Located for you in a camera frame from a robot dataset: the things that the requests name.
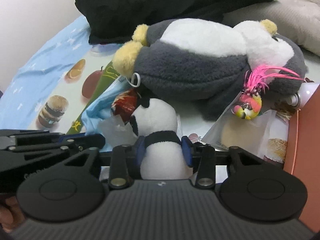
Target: finger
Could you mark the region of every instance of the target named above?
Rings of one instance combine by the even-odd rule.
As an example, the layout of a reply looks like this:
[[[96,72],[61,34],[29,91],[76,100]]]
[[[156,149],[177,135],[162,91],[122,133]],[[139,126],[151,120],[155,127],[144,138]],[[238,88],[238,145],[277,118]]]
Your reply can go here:
[[[24,220],[25,217],[23,215],[23,212],[21,211],[18,204],[10,207],[11,214],[13,215],[13,225],[16,227],[20,225]]]
[[[17,204],[18,201],[17,201],[17,198],[16,198],[15,196],[13,196],[13,197],[7,198],[7,199],[5,200],[5,203],[6,203],[9,207],[11,207],[11,206]]]
[[[3,231],[6,232],[7,234],[12,232],[12,229],[7,228],[6,226],[3,226],[2,228],[3,228]]]
[[[13,216],[11,212],[6,209],[4,206],[0,205],[0,223],[1,224],[12,224]]]

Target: red wrapper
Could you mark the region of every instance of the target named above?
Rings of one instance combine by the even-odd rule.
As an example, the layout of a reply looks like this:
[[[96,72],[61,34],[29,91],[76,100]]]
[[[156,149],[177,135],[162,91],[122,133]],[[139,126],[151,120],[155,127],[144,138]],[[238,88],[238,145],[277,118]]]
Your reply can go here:
[[[132,113],[137,108],[138,95],[134,88],[116,96],[111,105],[114,115],[120,115],[124,123],[129,122]]]

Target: human hand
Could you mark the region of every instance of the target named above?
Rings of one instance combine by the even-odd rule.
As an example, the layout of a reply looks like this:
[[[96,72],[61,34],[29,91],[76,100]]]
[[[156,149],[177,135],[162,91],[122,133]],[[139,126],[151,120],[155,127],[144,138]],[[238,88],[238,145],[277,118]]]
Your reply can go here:
[[[10,233],[25,220],[25,217],[15,196],[7,198],[5,203],[7,207],[0,204],[0,224],[5,232]]]

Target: white wall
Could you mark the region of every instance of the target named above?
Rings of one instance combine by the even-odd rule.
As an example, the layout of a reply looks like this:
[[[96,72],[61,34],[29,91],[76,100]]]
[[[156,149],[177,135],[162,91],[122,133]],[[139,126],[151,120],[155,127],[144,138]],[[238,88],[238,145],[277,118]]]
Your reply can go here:
[[[58,31],[80,16],[75,0],[0,0],[0,90]]]

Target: gray plush fur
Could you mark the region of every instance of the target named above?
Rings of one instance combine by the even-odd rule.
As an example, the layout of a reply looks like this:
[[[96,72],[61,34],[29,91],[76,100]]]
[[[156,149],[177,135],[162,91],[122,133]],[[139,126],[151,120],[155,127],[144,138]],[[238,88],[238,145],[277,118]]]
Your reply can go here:
[[[250,69],[246,56],[198,55],[159,40],[143,47],[135,62],[135,72],[147,88],[160,97],[178,100],[199,100],[221,94],[237,80],[243,80],[244,69]]]
[[[301,49],[290,39],[282,35],[277,34],[276,37],[286,41],[294,51],[294,56],[288,60],[287,64],[284,67],[295,71],[295,73],[297,73],[301,78],[304,78],[307,73],[307,67],[304,62],[304,57]],[[273,99],[286,98],[296,93],[299,90],[301,83],[302,81],[300,80],[276,78],[270,83],[269,90],[266,91],[265,96],[267,98]]]
[[[147,42],[153,44],[160,39],[167,27],[175,20],[166,20],[149,26],[147,30]]]
[[[246,71],[251,73],[247,56],[209,57],[181,50],[159,40],[168,20],[149,27],[147,40],[135,62],[135,72],[141,82],[163,99],[197,100],[206,119],[215,120],[243,89]],[[304,78],[307,68],[300,48],[288,38],[294,56],[287,67]],[[283,98],[296,93],[302,81],[274,79],[266,97]]]

